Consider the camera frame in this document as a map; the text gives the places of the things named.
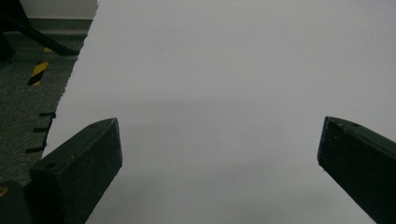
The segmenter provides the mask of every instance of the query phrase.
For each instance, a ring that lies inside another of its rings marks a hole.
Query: floor
[[[31,20],[38,31],[70,49],[82,48],[91,22]],[[30,181],[29,168],[41,159],[77,56],[44,52],[18,32],[5,36],[15,55],[0,62],[0,182],[14,180],[24,186]]]

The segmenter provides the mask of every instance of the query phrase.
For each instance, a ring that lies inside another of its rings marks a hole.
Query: white sheet
[[[102,0],[45,154],[119,119],[88,223],[374,223],[317,151],[326,115],[396,139],[395,21],[386,0]]]

